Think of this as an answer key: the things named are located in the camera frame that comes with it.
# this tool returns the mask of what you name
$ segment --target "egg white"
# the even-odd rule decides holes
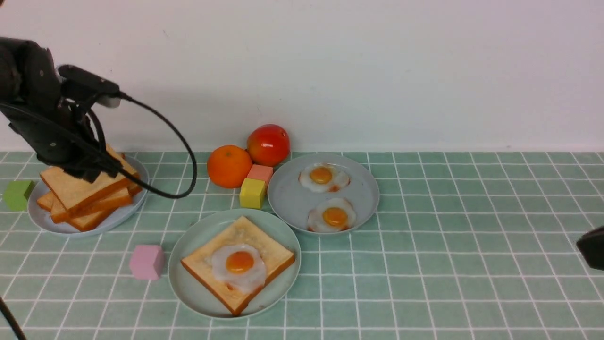
[[[325,184],[319,184],[319,183],[315,183],[311,178],[310,178],[310,173],[319,167],[325,167],[327,169],[329,169],[329,171],[332,173],[332,179],[331,181],[325,183]],[[305,187],[306,189],[312,191],[312,192],[336,192],[346,186],[348,186],[348,184],[350,184],[350,176],[348,176],[348,174],[332,165],[329,164],[325,164],[325,163],[319,163],[319,164],[311,164],[307,167],[305,167],[301,172],[300,172],[300,176],[298,176],[298,180],[300,182],[300,184]]]
[[[333,227],[323,220],[323,212],[327,208],[340,208],[348,215],[348,220],[344,227]],[[315,209],[312,209],[308,214],[308,220],[306,226],[309,230],[314,232],[339,232],[342,230],[350,229],[356,223],[356,212],[352,208],[352,204],[345,198],[331,198],[325,202],[320,203]]]
[[[245,273],[231,273],[226,267],[227,258],[232,253],[240,251],[250,253],[254,259],[254,265]],[[251,293],[266,282],[266,264],[258,250],[245,243],[219,248],[212,254],[211,265],[212,274],[217,280],[227,283],[243,293]]]

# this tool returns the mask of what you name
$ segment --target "pink cube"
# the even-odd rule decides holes
[[[264,181],[267,186],[268,182],[271,180],[271,177],[272,168],[270,166],[254,164],[248,173],[248,178]]]
[[[130,270],[136,279],[157,280],[164,271],[165,255],[161,246],[137,244],[130,258]]]

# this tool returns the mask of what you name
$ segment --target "yellow block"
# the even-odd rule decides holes
[[[266,183],[253,178],[246,178],[241,185],[239,205],[242,208],[261,209],[266,196]]]

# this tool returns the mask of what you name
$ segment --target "green cube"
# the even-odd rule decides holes
[[[12,211],[26,211],[34,186],[34,181],[12,181],[4,190],[2,200]]]

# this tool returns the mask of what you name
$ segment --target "red tomato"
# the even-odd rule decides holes
[[[289,136],[282,127],[265,124],[248,137],[248,153],[254,163],[275,166],[289,155]]]

